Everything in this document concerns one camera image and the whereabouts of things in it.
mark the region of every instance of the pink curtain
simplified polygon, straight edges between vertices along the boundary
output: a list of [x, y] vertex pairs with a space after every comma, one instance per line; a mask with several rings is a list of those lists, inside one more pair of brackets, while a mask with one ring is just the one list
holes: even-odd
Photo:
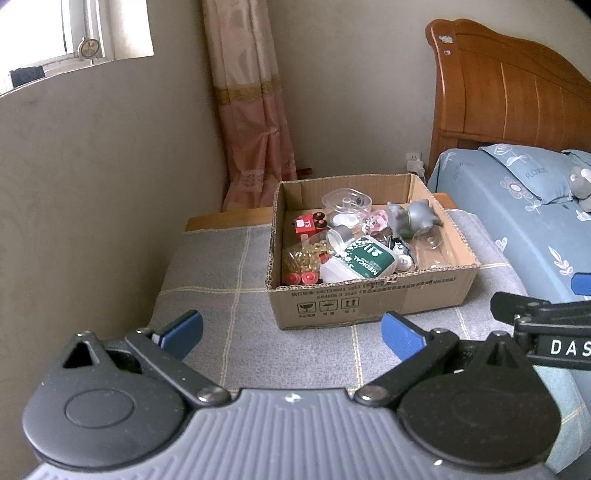
[[269, 206], [296, 179], [266, 0], [203, 0], [228, 156], [223, 210]]

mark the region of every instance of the blue bedsheet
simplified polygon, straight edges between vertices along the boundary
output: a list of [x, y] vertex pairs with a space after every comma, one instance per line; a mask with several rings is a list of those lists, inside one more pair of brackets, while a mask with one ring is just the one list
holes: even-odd
[[[576, 200], [542, 205], [509, 170], [480, 150], [442, 153], [428, 186], [478, 215], [530, 296], [553, 303], [586, 299], [570, 289], [573, 273], [591, 272], [591, 215], [582, 212]], [[589, 412], [572, 389], [574, 376], [591, 405], [591, 373], [571, 375], [545, 367], [537, 371], [561, 410], [563, 428], [549, 464], [562, 468], [591, 444]]]

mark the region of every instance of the gray gripper housing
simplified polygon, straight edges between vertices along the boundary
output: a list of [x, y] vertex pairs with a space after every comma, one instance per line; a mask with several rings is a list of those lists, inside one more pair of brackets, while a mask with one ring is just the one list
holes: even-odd
[[364, 407], [344, 389], [245, 389], [228, 406], [197, 410], [172, 444], [139, 463], [103, 472], [44, 463], [27, 480], [555, 478], [542, 464], [508, 473], [460, 470], [413, 443], [392, 412]]

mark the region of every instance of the cardboard box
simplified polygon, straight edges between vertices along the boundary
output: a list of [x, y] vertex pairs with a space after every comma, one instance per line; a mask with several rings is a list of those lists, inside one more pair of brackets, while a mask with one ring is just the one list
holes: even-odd
[[[456, 266], [419, 270], [376, 280], [351, 280], [313, 286], [282, 286], [282, 250], [297, 243], [292, 222], [322, 209], [322, 197], [350, 187], [369, 195], [373, 209], [388, 202], [428, 199], [443, 222], [444, 243]], [[414, 313], [464, 301], [480, 266], [442, 206], [415, 175], [359, 175], [283, 181], [275, 191], [267, 290], [280, 329], [347, 325], [379, 319], [384, 312]]]

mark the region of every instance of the blue pillow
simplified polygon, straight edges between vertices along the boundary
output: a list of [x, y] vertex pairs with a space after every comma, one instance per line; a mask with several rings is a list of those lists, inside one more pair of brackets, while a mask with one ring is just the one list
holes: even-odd
[[584, 152], [583, 150], [563, 150], [562, 153], [566, 153], [575, 163], [579, 164], [580, 167], [589, 168], [591, 167], [591, 153]]
[[569, 177], [575, 162], [564, 155], [537, 147], [496, 144], [480, 147], [503, 164], [531, 193], [546, 203], [573, 199]]

